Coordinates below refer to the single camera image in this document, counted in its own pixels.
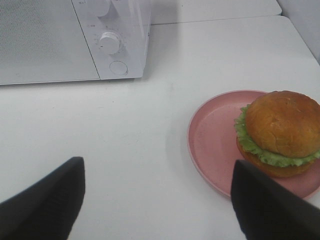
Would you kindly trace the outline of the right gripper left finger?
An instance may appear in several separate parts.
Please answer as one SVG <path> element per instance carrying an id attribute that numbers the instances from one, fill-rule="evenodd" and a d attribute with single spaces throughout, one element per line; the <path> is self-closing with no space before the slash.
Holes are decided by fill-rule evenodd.
<path id="1" fill-rule="evenodd" d="M 85 163 L 72 157 L 0 204 L 2 240 L 66 240 L 85 196 Z"/>

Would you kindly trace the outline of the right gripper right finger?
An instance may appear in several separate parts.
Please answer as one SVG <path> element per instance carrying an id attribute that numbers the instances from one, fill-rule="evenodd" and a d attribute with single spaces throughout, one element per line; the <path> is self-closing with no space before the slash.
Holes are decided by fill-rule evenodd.
<path id="1" fill-rule="evenodd" d="M 231 203 L 248 240 L 318 240 L 320 210 L 285 189 L 253 164 L 237 160 Z"/>

